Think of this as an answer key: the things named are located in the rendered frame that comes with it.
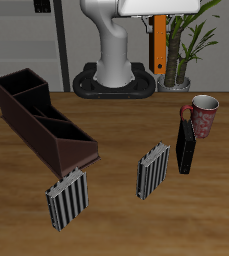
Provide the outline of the red white mug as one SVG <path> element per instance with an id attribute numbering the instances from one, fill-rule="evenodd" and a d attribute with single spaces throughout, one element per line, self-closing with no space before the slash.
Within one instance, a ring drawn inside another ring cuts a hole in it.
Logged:
<path id="1" fill-rule="evenodd" d="M 206 138 L 211 130 L 219 101 L 212 96 L 196 95 L 191 105 L 184 105 L 180 109 L 180 117 L 183 119 L 183 112 L 189 110 L 194 134 L 197 138 Z"/>

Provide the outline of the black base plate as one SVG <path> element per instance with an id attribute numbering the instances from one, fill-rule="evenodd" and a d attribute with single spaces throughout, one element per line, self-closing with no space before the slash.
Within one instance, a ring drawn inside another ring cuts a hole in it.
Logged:
<path id="1" fill-rule="evenodd" d="M 77 96 L 85 99 L 143 99 L 150 97 L 156 88 L 155 79 L 145 71 L 139 62 L 131 63 L 135 79 L 120 88 L 108 88 L 93 79 L 96 63 L 87 63 L 83 71 L 73 80 L 73 90 Z"/>

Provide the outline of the dark brown desk caddy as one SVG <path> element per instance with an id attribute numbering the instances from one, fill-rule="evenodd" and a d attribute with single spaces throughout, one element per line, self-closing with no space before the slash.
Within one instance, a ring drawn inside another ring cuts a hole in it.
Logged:
<path id="1" fill-rule="evenodd" d="M 48 83 L 26 68 L 0 77 L 2 118 L 59 178 L 100 159 L 98 143 L 52 104 Z"/>

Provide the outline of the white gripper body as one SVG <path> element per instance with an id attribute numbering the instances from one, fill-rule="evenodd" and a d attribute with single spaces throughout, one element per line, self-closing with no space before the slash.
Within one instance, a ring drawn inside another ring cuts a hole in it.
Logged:
<path id="1" fill-rule="evenodd" d="M 190 14 L 200 10 L 200 0 L 118 0 L 120 16 Z"/>

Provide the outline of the small black wall box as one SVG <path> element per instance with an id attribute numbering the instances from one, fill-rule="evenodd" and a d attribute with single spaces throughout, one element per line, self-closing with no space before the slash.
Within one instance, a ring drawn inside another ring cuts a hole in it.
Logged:
<path id="1" fill-rule="evenodd" d="M 50 0 L 33 0 L 34 10 L 36 13 L 50 13 Z"/>

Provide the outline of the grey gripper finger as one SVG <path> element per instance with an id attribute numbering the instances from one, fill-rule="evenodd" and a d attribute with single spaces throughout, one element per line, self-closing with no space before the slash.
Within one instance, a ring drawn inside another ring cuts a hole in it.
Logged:
<path id="1" fill-rule="evenodd" d="M 146 27 L 146 32 L 148 34 L 152 33 L 153 32 L 153 26 L 150 24 L 151 16 L 142 16 L 141 20 L 142 20 L 143 24 Z"/>

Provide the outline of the dark grey vertical post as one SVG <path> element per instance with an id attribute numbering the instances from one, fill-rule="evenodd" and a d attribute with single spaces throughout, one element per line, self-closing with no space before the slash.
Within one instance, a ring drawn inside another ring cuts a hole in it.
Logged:
<path id="1" fill-rule="evenodd" d="M 63 90 L 65 92 L 69 92 L 70 78 L 69 78 L 69 67 L 68 67 L 64 20 L 63 20 L 63 11 L 62 11 L 62 0 L 53 0 L 53 7 L 54 7 L 54 14 L 55 14 L 55 24 L 56 24 L 56 32 L 57 32 Z"/>

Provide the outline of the black white striped book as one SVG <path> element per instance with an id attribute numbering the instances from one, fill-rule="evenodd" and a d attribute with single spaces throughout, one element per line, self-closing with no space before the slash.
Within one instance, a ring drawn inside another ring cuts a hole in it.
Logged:
<path id="1" fill-rule="evenodd" d="M 159 142 L 138 162 L 136 195 L 145 200 L 166 177 L 170 147 Z"/>
<path id="2" fill-rule="evenodd" d="M 61 231 L 89 205 L 86 173 L 76 167 L 45 195 L 52 226 Z"/>

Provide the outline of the green pot plant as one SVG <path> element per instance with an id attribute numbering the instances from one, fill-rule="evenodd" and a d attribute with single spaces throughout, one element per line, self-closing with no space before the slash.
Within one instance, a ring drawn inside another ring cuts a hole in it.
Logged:
<path id="1" fill-rule="evenodd" d="M 195 25 L 194 28 L 190 27 L 190 24 L 220 2 L 221 0 L 209 0 L 200 7 L 196 14 L 168 15 L 166 23 L 168 27 L 166 35 L 168 50 L 166 73 L 160 75 L 157 79 L 157 90 L 159 92 L 189 91 L 191 81 L 185 76 L 188 63 L 192 60 L 200 60 L 198 53 L 201 50 L 217 44 L 217 41 L 211 41 L 215 28 L 209 30 L 200 38 L 205 21 Z"/>

